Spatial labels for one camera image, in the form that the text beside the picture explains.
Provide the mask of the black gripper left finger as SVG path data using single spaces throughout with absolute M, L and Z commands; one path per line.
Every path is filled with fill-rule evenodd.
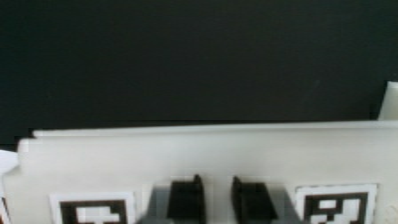
M 179 224 L 206 224 L 204 186 L 201 176 L 174 181 L 167 205 L 167 218 Z

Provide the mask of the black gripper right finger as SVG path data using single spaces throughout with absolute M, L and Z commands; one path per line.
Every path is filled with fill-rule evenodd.
M 277 219 L 266 185 L 233 177 L 231 202 L 238 224 L 272 224 Z

